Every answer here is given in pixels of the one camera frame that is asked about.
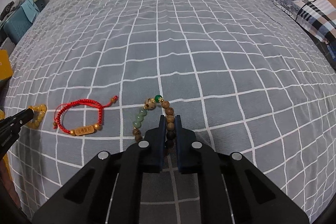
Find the grey checked bed cover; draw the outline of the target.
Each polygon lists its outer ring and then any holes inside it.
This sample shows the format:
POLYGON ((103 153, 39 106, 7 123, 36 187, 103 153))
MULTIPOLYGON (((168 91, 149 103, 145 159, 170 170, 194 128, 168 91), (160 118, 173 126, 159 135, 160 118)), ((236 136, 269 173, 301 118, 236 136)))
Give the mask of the grey checked bed cover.
POLYGON ((132 145, 133 121, 156 95, 199 141, 242 153, 311 221, 335 195, 335 70, 270 0, 54 0, 9 59, 6 115, 47 106, 9 152, 28 217, 98 152, 132 145), (61 103, 115 95, 100 131, 52 127, 61 103))

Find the teal cloth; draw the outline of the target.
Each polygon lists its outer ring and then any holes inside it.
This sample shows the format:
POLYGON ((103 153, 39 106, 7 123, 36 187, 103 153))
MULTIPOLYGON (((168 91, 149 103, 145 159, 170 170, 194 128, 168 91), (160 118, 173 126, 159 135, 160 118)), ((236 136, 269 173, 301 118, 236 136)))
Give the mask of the teal cloth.
POLYGON ((25 0, 21 4, 21 8, 23 9, 30 23, 34 23, 36 17, 40 14, 40 11, 37 5, 35 4, 34 0, 25 0))

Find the yellow box lid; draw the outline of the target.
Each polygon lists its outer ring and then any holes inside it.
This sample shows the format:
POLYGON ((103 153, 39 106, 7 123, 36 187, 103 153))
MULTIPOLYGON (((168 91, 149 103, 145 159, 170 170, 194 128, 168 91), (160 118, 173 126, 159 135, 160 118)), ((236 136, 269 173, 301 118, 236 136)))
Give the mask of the yellow box lid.
POLYGON ((0 50, 0 85, 3 86, 13 75, 7 50, 0 50))

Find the red cord bracelet gold plate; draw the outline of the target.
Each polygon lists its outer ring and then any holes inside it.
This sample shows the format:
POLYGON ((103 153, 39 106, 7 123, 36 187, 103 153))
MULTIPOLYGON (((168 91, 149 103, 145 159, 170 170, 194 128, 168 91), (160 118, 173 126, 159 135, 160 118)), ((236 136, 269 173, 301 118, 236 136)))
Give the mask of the red cord bracelet gold plate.
POLYGON ((61 103, 54 111, 52 127, 71 136, 96 133, 102 129, 104 110, 117 101, 118 96, 115 95, 106 104, 89 98, 61 103))

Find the teal suitcase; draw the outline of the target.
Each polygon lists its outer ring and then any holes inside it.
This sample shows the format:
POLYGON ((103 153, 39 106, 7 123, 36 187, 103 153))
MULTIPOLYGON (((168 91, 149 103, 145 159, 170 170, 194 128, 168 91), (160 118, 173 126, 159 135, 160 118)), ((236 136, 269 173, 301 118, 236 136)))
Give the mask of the teal suitcase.
POLYGON ((20 7, 5 21, 2 29, 7 37, 17 44, 33 24, 20 7))

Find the blue plaid pillow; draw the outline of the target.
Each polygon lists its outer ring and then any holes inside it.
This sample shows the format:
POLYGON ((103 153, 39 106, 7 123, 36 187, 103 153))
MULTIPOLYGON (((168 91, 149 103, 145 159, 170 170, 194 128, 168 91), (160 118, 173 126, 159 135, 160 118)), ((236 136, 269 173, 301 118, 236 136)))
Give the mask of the blue plaid pillow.
POLYGON ((335 7, 328 0, 271 0, 313 40, 335 68, 335 7))

